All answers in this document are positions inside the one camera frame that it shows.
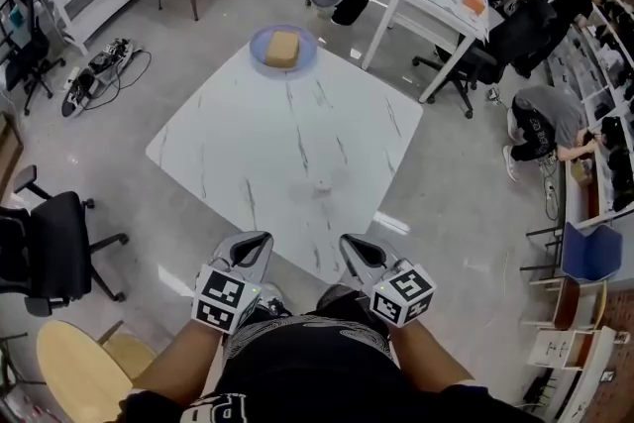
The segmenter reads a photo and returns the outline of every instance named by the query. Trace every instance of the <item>white cabinet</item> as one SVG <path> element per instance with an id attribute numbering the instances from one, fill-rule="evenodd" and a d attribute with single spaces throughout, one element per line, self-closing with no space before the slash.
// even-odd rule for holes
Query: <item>white cabinet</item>
<path id="1" fill-rule="evenodd" d="M 581 370 L 583 350 L 589 348 L 592 334 L 578 330 L 543 330 L 537 335 L 527 363 L 548 369 Z"/>

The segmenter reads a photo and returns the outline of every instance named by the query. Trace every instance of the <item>office chair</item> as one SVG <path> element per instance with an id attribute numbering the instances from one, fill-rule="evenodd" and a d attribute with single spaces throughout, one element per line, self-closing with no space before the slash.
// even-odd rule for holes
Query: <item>office chair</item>
<path id="1" fill-rule="evenodd" d="M 25 294 L 29 313 L 47 317 L 88 294 L 92 277 L 111 300 L 125 301 L 122 292 L 114 294 L 106 285 L 90 257 L 115 242 L 126 245 L 128 235 L 90 244 L 85 210 L 94 208 L 94 200 L 80 201 L 72 191 L 51 196 L 36 185 L 37 177 L 38 169 L 30 165 L 14 182 L 14 192 L 29 189 L 46 200 L 31 214 L 0 207 L 0 293 Z"/>
<path id="2" fill-rule="evenodd" d="M 49 48 L 51 47 L 49 38 L 40 29 L 40 20 L 35 16 L 33 0 L 25 1 L 29 9 L 28 23 L 31 39 L 20 48 L 11 39 L 11 33 L 9 33 L 0 41 L 0 46 L 5 44 L 9 46 L 7 55 L 9 64 L 6 68 L 7 90 L 11 91 L 18 83 L 24 82 L 25 91 L 28 93 L 27 102 L 24 105 L 24 114 L 29 115 L 31 113 L 29 105 L 38 85 L 44 88 L 49 99 L 53 97 L 53 93 L 44 83 L 44 75 L 56 65 L 64 67 L 66 61 L 63 58 L 58 58 L 53 62 L 47 60 Z"/>
<path id="3" fill-rule="evenodd" d="M 564 228 L 561 271 L 579 281 L 598 282 L 619 271 L 623 237 L 606 224 L 585 236 L 570 222 Z"/>
<path id="4" fill-rule="evenodd" d="M 469 100 L 469 88 L 476 90 L 478 82 L 486 85 L 498 83 L 508 64 L 545 45 L 550 40 L 546 27 L 556 16 L 546 0 L 526 0 L 508 19 L 490 31 L 488 43 L 475 41 L 470 46 L 427 102 L 433 104 L 436 94 L 452 82 L 467 106 L 465 116 L 472 118 L 474 108 Z M 460 36 L 458 46 L 463 38 Z M 436 51 L 443 62 L 415 56 L 412 65 L 416 67 L 424 63 L 440 71 L 451 55 L 440 47 L 436 47 Z"/>

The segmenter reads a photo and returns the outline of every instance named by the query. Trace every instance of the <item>wooden chair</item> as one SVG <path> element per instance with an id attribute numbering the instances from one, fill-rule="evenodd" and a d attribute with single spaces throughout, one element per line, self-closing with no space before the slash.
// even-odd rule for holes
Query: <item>wooden chair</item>
<path id="1" fill-rule="evenodd" d="M 117 322 L 97 342 L 130 379 L 135 379 L 150 366 L 157 354 L 134 335 L 116 333 L 122 325 L 123 321 Z"/>

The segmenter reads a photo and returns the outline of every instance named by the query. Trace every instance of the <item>sponge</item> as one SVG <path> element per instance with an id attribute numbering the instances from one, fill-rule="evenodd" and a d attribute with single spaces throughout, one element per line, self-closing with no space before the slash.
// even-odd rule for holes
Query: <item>sponge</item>
<path id="1" fill-rule="evenodd" d="M 264 63 L 271 67 L 295 67 L 298 54 L 299 38 L 297 34 L 287 31 L 275 31 L 268 42 Z"/>

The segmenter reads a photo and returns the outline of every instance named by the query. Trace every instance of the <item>concrete floor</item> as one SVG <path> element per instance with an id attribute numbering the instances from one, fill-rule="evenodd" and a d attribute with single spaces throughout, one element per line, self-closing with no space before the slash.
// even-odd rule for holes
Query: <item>concrete floor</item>
<path id="1" fill-rule="evenodd" d="M 102 276 L 128 296 L 110 302 L 99 288 L 55 319 L 99 337 L 116 321 L 157 351 L 187 321 L 190 300 L 179 284 L 192 285 L 202 263 L 225 236 L 236 231 L 170 179 L 145 155 L 146 145 L 173 113 L 220 65 L 264 25 L 291 23 L 308 28 L 325 48 L 354 64 L 361 62 L 383 13 L 370 3 L 350 28 L 335 26 L 304 0 L 198 0 L 194 22 L 188 0 L 135 0 L 115 16 L 90 45 L 92 54 L 113 38 L 132 38 L 153 55 L 148 71 L 113 103 L 75 119 L 63 119 L 61 86 L 73 65 L 87 62 L 66 50 L 69 66 L 52 75 L 55 97 L 36 98 L 30 117 L 21 119 L 25 152 L 20 165 L 35 163 L 40 184 L 50 193 L 76 190 L 93 197 L 90 238 L 126 232 L 131 242 L 112 247 L 94 259 Z M 433 77 L 412 68 L 415 53 L 431 55 L 429 43 L 401 27 L 389 31 L 369 69 L 414 100 Z M 125 71 L 129 83 L 144 57 Z M 534 83 L 544 81 L 535 73 Z M 510 104 L 526 81 L 508 68 L 500 83 Z M 551 225 L 536 164 L 522 168 L 522 182 L 512 182 L 501 148 L 507 143 L 505 110 L 485 100 L 486 89 L 472 93 L 475 117 L 467 120 L 455 90 L 447 88 L 422 121 L 379 211 L 409 228 L 406 236 L 372 223 L 370 231 L 386 238 L 413 262 L 421 263 L 438 283 L 433 304 L 422 322 L 493 395 L 520 403 L 538 373 L 525 367 L 536 332 L 522 327 L 522 317 L 544 310 L 539 294 L 529 292 L 518 268 L 540 256 L 524 234 Z M 359 98 L 363 107 L 363 97 Z M 23 193 L 8 206 L 31 207 L 39 198 Z M 268 280 L 284 292 L 295 312 L 314 308 L 326 289 L 323 282 L 277 256 Z M 40 378 L 35 344 L 42 319 L 27 314 L 23 297 L 0 298 L 0 332 L 30 333 L 12 346 L 23 375 Z M 30 389 L 43 407 L 63 418 L 45 387 Z"/>

